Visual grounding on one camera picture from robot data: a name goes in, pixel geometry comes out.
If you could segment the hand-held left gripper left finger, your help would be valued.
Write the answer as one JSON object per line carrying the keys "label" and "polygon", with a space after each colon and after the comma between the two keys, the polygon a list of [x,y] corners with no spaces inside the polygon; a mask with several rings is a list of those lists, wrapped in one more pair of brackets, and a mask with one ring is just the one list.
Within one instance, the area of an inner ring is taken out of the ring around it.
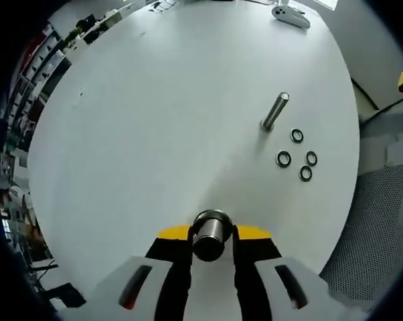
{"label": "hand-held left gripper left finger", "polygon": [[191,285],[192,226],[160,231],[144,256],[107,275],[87,303],[88,320],[182,320]]}

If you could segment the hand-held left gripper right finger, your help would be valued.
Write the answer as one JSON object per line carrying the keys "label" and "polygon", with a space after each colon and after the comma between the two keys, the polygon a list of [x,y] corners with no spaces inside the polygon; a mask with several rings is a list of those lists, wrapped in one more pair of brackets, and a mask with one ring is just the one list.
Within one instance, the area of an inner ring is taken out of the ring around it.
{"label": "hand-held left gripper right finger", "polygon": [[235,225],[234,285],[243,320],[366,320],[329,293],[329,286],[300,261],[283,257],[269,232]]}

